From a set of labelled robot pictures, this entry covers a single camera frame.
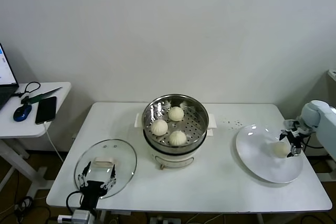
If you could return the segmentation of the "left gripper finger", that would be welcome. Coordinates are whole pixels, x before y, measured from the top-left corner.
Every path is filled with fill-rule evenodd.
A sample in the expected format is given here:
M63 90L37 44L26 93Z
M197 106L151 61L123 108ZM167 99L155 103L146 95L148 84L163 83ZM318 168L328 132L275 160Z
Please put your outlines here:
M86 175L87 175L88 171L90 170L90 165L91 165L91 162L89 162L87 164L87 166L83 169L83 171L79 175L77 175L77 179L78 179L78 182L79 182L79 187L87 187L88 186Z
M103 185L101 185L102 189L109 191L116 184L116 172L115 171L116 171L116 166L114 165L111 170L109 179Z

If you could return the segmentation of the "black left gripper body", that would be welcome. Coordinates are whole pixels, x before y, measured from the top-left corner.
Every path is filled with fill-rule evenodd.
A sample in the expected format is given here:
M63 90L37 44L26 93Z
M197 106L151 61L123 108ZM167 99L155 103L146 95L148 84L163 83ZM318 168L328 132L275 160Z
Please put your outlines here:
M87 181L87 185L81 187L80 192L83 194L80 210L95 210L99 198L107 194L104 182L95 180Z

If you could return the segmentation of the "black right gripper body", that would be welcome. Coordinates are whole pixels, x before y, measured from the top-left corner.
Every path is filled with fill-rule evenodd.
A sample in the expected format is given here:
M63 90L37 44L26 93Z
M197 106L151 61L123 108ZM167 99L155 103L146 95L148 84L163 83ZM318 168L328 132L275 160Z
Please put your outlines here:
M285 130L287 139L291 145L292 151L302 150L302 142L305 138L305 135L299 131Z

